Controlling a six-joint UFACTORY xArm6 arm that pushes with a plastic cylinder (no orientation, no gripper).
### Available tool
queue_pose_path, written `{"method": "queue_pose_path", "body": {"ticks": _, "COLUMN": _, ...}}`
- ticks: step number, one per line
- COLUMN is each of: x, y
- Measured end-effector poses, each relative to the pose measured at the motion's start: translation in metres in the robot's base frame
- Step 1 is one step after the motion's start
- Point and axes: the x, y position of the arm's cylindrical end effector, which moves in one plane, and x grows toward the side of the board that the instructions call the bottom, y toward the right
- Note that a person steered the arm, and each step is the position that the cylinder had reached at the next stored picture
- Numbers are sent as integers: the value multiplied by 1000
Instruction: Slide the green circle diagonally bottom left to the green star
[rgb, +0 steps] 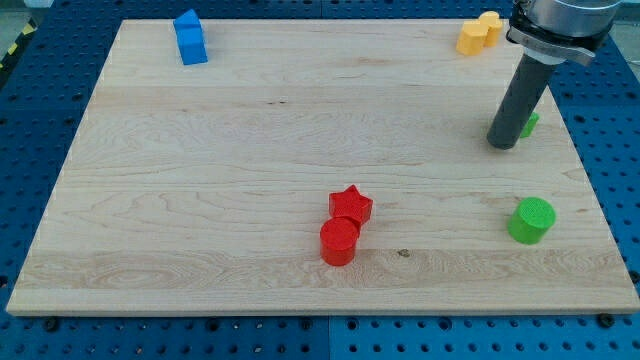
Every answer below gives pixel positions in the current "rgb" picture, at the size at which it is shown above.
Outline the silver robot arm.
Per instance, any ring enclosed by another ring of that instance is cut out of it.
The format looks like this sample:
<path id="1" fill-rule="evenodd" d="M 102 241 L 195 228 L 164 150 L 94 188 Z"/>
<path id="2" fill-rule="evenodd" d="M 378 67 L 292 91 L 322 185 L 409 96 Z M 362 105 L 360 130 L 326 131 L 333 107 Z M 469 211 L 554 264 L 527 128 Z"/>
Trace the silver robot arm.
<path id="1" fill-rule="evenodd" d="M 515 0 L 506 39 L 544 65 L 589 65 L 607 37 L 620 0 Z"/>

